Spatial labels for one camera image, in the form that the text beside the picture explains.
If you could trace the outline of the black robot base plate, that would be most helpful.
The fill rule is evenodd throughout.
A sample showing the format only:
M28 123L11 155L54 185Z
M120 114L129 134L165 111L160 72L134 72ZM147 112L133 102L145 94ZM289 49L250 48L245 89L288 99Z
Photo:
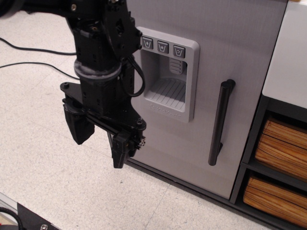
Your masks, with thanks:
M1 230L60 230L56 225L12 200L0 194Z

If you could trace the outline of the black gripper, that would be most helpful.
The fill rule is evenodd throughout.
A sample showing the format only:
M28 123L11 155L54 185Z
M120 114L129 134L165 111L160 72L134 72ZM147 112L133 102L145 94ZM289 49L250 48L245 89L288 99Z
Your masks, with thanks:
M64 82L63 108L73 140L83 144L99 127L113 135L112 159L114 168L124 163L145 141L146 122L133 108L131 97L122 89L121 81Z

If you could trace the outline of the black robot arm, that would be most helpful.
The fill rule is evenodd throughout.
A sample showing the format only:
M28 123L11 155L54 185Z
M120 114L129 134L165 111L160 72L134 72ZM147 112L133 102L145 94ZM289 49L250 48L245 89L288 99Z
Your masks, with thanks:
M3 0L2 18L18 11L62 16L73 34L79 83L64 82L63 108L71 135L83 144L96 127L111 140L115 168L122 168L144 144L146 122L132 107L142 85L134 89L134 75L144 76L133 54L142 48L142 32L135 26L124 0Z

